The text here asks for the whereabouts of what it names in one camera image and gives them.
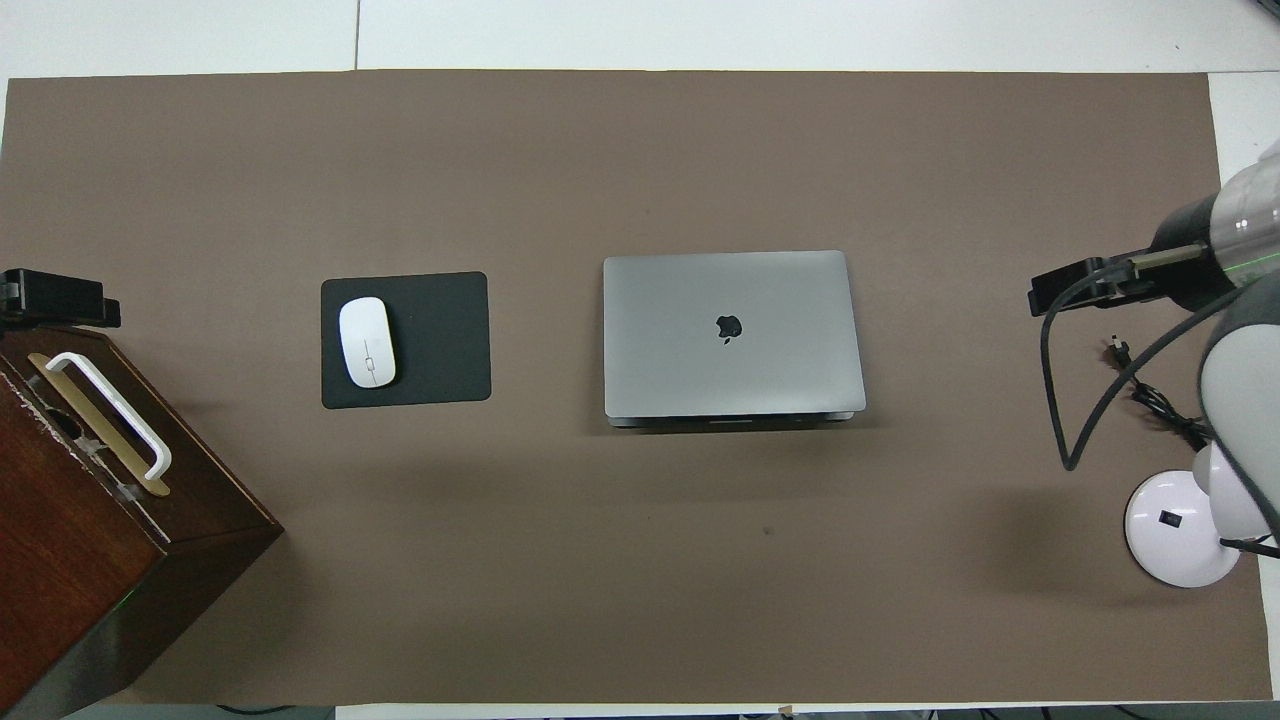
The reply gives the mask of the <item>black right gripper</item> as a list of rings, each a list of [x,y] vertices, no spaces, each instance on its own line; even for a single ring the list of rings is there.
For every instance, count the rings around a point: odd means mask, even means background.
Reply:
[[[1148,247],[1111,256],[1107,264],[1135,261],[1152,252],[1189,246],[1202,249],[1198,258],[1138,270],[1128,279],[1092,283],[1066,296],[1073,284],[1101,268],[1101,258],[1084,258],[1069,263],[1033,278],[1029,288],[1030,316],[1044,316],[1055,304],[1060,311],[1066,311],[1091,305],[1116,307],[1156,299],[1170,299],[1179,307],[1194,313],[1234,290],[1234,283],[1219,265],[1210,242],[1211,217],[1216,200],[1215,195],[1210,195],[1179,208],[1158,225]]]

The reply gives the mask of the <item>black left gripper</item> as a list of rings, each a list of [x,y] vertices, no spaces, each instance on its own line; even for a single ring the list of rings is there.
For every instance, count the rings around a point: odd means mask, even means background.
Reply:
[[[120,302],[106,299],[100,282],[24,268],[3,272],[1,314],[10,323],[122,325]]]

